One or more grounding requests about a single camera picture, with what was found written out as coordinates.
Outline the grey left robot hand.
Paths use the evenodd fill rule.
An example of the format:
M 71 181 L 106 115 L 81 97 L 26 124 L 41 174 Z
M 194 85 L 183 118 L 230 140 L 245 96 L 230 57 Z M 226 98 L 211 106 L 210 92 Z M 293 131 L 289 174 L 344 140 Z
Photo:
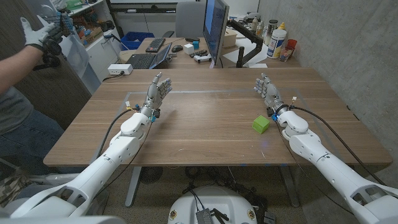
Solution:
M 141 113 L 146 115 L 147 117 L 152 116 L 153 112 L 160 108 L 162 100 L 172 90 L 171 79 L 167 78 L 164 81 L 160 82 L 159 80 L 161 77 L 162 72 L 159 72 L 154 77 L 152 83 L 148 87 L 147 96 L 141 108 Z

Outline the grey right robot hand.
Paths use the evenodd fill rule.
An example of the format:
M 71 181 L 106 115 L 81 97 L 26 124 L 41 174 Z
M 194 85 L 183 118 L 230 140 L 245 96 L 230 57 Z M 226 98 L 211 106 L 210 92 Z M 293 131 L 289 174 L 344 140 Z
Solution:
M 268 117 L 272 115 L 280 116 L 282 113 L 289 110 L 289 106 L 282 101 L 278 89 L 265 73 L 261 73 L 261 78 L 257 78 L 255 84 L 254 90 L 259 93 L 264 100 Z

